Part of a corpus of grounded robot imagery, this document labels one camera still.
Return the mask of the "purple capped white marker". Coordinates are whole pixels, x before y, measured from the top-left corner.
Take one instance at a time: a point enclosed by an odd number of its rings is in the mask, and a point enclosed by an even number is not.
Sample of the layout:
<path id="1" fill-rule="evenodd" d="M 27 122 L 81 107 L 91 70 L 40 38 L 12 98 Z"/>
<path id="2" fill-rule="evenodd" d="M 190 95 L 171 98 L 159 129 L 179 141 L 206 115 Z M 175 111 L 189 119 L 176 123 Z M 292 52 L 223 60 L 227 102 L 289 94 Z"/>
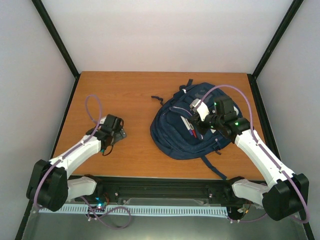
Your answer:
<path id="1" fill-rule="evenodd" d="M 186 118 L 184 118 L 184 117 L 181 117 L 181 119 L 182 119 L 182 121 L 183 121 L 183 123 L 184 123 L 185 127 L 186 127 L 186 128 L 187 128 L 187 130 L 189 131 L 189 133 L 190 133 L 192 136 L 194 136 L 194 135 L 193 135 L 193 133 L 192 133 L 191 125 L 189 124 L 189 122 L 187 121 L 187 119 L 186 119 Z"/>

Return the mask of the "red white marker pen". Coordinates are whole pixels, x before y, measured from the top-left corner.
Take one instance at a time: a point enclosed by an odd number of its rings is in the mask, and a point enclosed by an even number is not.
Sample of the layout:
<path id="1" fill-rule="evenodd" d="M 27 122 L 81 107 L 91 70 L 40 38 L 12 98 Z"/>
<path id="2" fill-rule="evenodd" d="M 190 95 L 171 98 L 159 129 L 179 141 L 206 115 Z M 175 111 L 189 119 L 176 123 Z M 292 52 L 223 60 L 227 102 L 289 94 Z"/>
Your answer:
<path id="1" fill-rule="evenodd" d="M 193 136 L 194 136 L 195 138 L 198 138 L 198 137 L 197 137 L 197 134 L 196 134 L 196 131 L 195 131 L 194 129 L 192 129 L 191 131 L 192 131 Z"/>

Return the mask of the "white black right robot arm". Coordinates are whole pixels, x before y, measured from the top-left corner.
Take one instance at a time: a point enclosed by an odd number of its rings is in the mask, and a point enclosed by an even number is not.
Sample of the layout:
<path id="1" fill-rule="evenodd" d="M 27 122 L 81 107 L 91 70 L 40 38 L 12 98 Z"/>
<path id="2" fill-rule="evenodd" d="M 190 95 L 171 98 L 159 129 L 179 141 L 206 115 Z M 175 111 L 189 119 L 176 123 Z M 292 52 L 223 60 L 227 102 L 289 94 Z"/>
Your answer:
<path id="1" fill-rule="evenodd" d="M 247 179 L 236 180 L 231 187 L 238 198 L 263 207 L 265 213 L 275 221 L 305 211 L 307 207 L 309 181 L 304 174 L 295 174 L 259 138 L 251 122 L 238 116 L 233 100 L 227 96 L 215 98 L 213 110 L 209 110 L 201 99 L 190 104 L 194 116 L 190 119 L 201 134 L 208 130 L 220 132 L 241 149 L 262 174 L 265 185 Z"/>

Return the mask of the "navy blue student backpack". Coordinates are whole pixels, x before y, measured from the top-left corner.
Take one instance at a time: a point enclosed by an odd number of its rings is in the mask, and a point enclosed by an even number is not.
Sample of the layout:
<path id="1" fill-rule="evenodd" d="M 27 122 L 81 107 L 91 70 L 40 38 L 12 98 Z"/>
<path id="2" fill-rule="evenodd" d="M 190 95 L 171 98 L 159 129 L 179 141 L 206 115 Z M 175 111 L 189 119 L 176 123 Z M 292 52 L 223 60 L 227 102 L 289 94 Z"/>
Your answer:
<path id="1" fill-rule="evenodd" d="M 213 84 L 203 82 L 192 84 L 189 79 L 186 85 L 181 85 L 179 91 L 167 102 L 159 96 L 152 96 L 160 101 L 161 108 L 155 115 L 150 125 L 150 135 L 156 146 L 167 156 L 175 160 L 191 160 L 200 158 L 205 165 L 221 179 L 226 180 L 227 176 L 221 173 L 207 159 L 206 155 L 212 152 L 219 153 L 231 141 L 225 138 L 220 132 L 208 131 L 205 135 L 200 134 L 194 127 L 197 138 L 187 130 L 181 117 L 187 121 L 194 115 L 190 104 L 195 99 L 202 97 L 214 87 Z"/>

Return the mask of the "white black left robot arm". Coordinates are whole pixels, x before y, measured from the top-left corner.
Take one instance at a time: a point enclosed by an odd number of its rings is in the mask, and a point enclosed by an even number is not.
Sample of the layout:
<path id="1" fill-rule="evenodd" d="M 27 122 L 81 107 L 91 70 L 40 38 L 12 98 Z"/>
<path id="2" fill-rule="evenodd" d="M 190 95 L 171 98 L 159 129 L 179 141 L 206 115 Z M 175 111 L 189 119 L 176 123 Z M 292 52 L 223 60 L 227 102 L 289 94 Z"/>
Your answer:
<path id="1" fill-rule="evenodd" d="M 26 197 L 36 208 L 58 211 L 67 201 L 88 196 L 92 201 L 103 198 L 104 188 L 93 177 L 70 179 L 72 173 L 90 157 L 104 153 L 108 147 L 124 139 L 124 120 L 107 115 L 88 130 L 72 148 L 48 161 L 38 160 L 26 190 Z"/>

